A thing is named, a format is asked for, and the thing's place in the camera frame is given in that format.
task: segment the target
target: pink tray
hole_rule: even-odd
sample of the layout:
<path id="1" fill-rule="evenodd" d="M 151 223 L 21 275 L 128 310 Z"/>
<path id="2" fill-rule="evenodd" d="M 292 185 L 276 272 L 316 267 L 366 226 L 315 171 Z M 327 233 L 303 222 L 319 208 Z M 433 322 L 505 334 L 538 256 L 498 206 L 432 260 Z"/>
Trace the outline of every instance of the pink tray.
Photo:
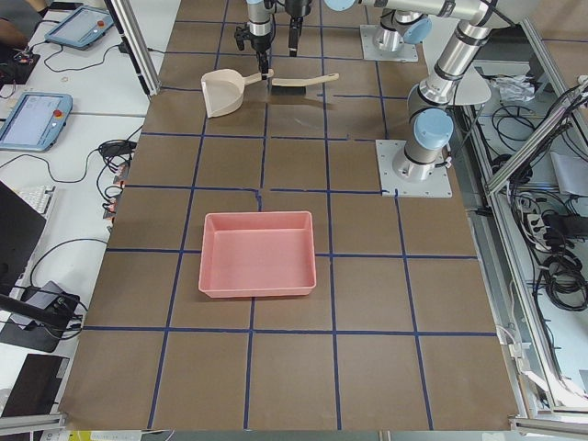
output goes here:
<path id="1" fill-rule="evenodd" d="M 308 211 L 210 213 L 198 288 L 213 298 L 304 296 L 316 287 Z"/>

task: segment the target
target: tablet screen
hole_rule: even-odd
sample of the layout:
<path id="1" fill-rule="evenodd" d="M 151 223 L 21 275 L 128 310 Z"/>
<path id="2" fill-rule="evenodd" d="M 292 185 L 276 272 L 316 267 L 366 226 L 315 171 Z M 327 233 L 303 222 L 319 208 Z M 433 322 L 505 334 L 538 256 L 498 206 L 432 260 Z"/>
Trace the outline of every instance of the tablet screen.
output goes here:
<path id="1" fill-rule="evenodd" d="M 38 145 L 47 129 L 53 111 L 59 106 L 58 96 L 27 96 L 11 119 L 0 142 L 5 144 Z"/>

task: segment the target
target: dustpan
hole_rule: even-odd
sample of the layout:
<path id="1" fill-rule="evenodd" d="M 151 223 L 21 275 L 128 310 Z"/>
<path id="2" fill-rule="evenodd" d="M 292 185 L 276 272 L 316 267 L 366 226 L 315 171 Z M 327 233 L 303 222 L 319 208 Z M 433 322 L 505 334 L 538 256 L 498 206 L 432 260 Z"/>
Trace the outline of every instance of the dustpan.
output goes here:
<path id="1" fill-rule="evenodd" d="M 274 71 L 270 69 L 267 77 L 273 75 Z M 260 73 L 242 76 L 233 69 L 220 69 L 202 75 L 200 82 L 208 117 L 221 117 L 237 110 L 243 103 L 245 86 L 260 81 Z"/>

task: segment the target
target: metal bracket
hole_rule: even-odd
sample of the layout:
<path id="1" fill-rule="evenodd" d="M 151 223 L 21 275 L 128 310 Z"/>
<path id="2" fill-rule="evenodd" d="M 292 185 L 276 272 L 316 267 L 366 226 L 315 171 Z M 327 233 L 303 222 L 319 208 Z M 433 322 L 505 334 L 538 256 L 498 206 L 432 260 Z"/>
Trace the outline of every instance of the metal bracket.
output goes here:
<path id="1" fill-rule="evenodd" d="M 399 177 L 392 169 L 392 160 L 397 152 L 404 148 L 406 141 L 376 140 L 378 153 L 379 182 L 383 196 L 401 198 L 451 198 L 451 185 L 445 167 L 436 168 L 429 178 L 423 182 L 412 183 Z"/>
<path id="2" fill-rule="evenodd" d="M 419 56 L 416 52 L 416 45 L 404 43 L 402 48 L 396 52 L 381 51 L 374 46 L 374 35 L 379 25 L 361 25 L 361 45 L 364 50 L 364 60 L 376 62 L 418 62 Z"/>

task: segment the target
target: brush handle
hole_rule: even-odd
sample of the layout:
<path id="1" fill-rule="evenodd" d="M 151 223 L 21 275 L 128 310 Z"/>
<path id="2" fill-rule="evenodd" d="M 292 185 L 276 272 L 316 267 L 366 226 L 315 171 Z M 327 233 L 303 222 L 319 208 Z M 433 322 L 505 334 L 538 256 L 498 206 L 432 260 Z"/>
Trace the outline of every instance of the brush handle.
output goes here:
<path id="1" fill-rule="evenodd" d="M 315 78 L 274 78 L 272 85 L 281 87 L 306 87 L 307 85 L 319 85 L 339 79 L 339 73 L 329 73 L 328 75 L 317 76 Z"/>
<path id="2" fill-rule="evenodd" d="M 271 78 L 272 76 L 274 76 L 274 70 L 269 69 L 267 71 L 267 78 Z M 252 85 L 253 83 L 259 83 L 262 80 L 261 73 L 258 72 L 258 73 L 254 73 L 253 75 L 245 76 L 244 80 L 245 80 L 245 85 Z"/>

